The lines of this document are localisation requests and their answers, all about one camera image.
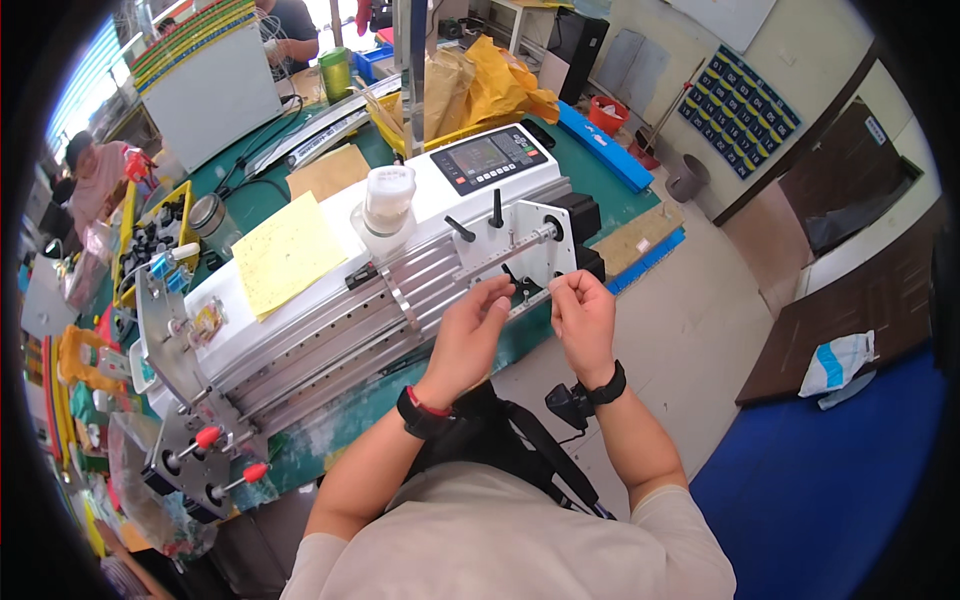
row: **wrist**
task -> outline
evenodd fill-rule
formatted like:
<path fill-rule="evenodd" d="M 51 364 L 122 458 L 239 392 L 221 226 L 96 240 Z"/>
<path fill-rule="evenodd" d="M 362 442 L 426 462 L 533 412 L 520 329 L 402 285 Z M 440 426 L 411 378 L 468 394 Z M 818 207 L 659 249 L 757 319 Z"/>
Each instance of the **wrist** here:
<path fill-rule="evenodd" d="M 417 385 L 413 386 L 413 393 L 417 398 L 417 402 L 427 408 L 440 411 L 450 408 L 450 406 L 453 405 L 453 401 L 457 399 L 456 394 L 451 394 L 443 390 L 440 386 L 437 386 L 434 382 L 427 379 L 426 376 L 421 379 Z"/>
<path fill-rule="evenodd" d="M 616 367 L 613 364 L 613 358 L 611 357 L 610 361 L 604 361 L 603 365 L 600 367 L 592 368 L 585 372 L 578 372 L 577 379 L 580 383 L 584 384 L 584 387 L 588 391 L 596 390 L 597 388 L 606 386 L 613 379 L 613 374 L 616 371 Z"/>

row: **black watch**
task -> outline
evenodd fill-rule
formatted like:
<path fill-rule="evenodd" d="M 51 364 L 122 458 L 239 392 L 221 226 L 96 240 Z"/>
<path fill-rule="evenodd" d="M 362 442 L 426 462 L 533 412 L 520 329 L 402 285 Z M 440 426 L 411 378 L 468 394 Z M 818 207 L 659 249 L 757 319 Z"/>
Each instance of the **black watch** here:
<path fill-rule="evenodd" d="M 584 390 L 584 395 L 589 400 L 590 404 L 597 406 L 598 404 L 609 404 L 616 400 L 617 398 L 623 396 L 623 391 L 627 389 L 627 374 L 623 371 L 623 366 L 620 365 L 620 361 L 613 361 L 613 377 L 610 380 L 610 383 L 604 386 L 600 386 L 595 390 L 588 390 L 579 380 L 577 381 L 578 385 Z"/>
<path fill-rule="evenodd" d="M 421 440 L 432 440 L 441 436 L 455 419 L 452 409 L 438 411 L 420 404 L 409 385 L 403 388 L 400 397 L 396 399 L 396 410 L 406 421 L 403 425 L 406 432 Z"/>

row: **display screen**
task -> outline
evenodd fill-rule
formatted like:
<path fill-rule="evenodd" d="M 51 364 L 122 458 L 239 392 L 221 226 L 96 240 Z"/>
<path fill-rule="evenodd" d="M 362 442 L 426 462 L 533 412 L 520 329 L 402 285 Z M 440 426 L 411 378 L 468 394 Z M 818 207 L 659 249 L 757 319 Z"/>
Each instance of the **display screen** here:
<path fill-rule="evenodd" d="M 493 145 L 488 137 L 464 144 L 449 151 L 450 157 L 463 170 L 467 177 L 487 173 L 507 164 L 507 158 Z"/>

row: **gray bucket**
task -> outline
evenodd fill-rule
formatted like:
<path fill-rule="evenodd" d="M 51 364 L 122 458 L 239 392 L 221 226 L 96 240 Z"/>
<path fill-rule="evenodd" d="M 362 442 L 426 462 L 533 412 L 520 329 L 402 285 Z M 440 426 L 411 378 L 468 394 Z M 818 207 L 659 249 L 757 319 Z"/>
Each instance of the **gray bucket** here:
<path fill-rule="evenodd" d="M 685 203 L 710 183 L 710 172 L 693 155 L 684 155 L 680 173 L 666 182 L 666 191 L 679 203 Z"/>

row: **red knob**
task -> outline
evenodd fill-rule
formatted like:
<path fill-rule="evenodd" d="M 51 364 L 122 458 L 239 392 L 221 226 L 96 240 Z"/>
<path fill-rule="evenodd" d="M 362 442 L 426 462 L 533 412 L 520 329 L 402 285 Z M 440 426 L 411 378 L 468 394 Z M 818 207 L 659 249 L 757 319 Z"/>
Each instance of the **red knob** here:
<path fill-rule="evenodd" d="M 247 480 L 247 483 L 253 483 L 254 481 L 259 481 L 266 473 L 267 464 L 257 463 L 256 465 L 250 465 L 243 469 L 243 478 Z"/>
<path fill-rule="evenodd" d="M 197 446 L 210 448 L 220 438 L 220 427 L 205 427 L 197 434 Z"/>

